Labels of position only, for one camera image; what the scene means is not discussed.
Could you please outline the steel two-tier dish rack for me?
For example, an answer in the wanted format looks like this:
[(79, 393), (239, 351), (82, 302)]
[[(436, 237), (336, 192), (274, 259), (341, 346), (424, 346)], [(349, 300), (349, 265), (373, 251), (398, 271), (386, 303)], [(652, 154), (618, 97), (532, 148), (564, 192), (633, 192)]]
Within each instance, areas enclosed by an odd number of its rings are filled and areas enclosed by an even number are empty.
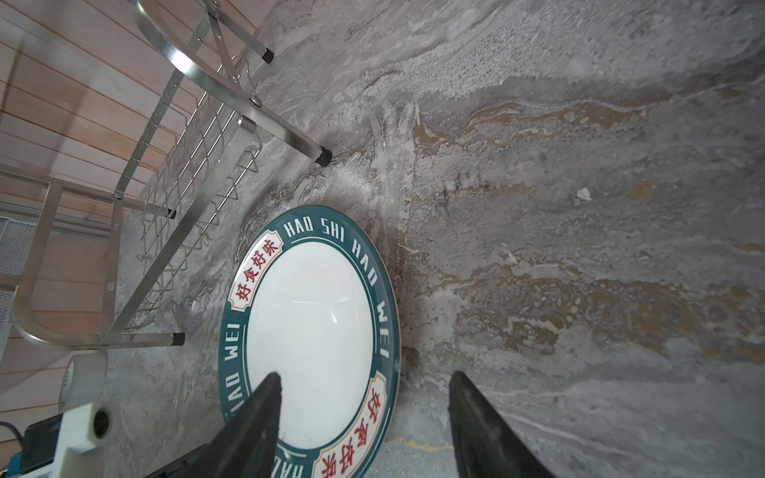
[(13, 299), (27, 341), (177, 347), (131, 321), (173, 290), (273, 137), (332, 159), (246, 72), (271, 64), (241, 1), (5, 1), (1, 208), (36, 224)]

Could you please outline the green rim white plate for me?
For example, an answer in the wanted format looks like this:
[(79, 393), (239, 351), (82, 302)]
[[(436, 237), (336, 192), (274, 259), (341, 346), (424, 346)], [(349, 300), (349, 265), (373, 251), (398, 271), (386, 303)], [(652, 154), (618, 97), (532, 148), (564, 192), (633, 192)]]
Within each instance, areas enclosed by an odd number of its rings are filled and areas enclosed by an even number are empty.
[(273, 372), (282, 406), (272, 475), (363, 476), (394, 412), (400, 322), (378, 250), (331, 207), (278, 216), (233, 276), (218, 353), (224, 419)]

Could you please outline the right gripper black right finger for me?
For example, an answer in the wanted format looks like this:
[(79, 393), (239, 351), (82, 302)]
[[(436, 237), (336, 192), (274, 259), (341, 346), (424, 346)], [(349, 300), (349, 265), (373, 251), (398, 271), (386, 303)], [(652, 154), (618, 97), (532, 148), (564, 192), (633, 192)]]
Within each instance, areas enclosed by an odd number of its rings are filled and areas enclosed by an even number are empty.
[(449, 418), (461, 477), (550, 477), (477, 386), (459, 370), (449, 383)]

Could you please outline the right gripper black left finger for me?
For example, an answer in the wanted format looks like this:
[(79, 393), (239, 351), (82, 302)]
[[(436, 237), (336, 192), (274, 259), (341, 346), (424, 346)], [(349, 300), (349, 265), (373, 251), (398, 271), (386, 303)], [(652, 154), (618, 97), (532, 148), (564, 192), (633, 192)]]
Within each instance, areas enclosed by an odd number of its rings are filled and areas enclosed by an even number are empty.
[(269, 477), (275, 470), (282, 384), (268, 374), (217, 436), (151, 477)]

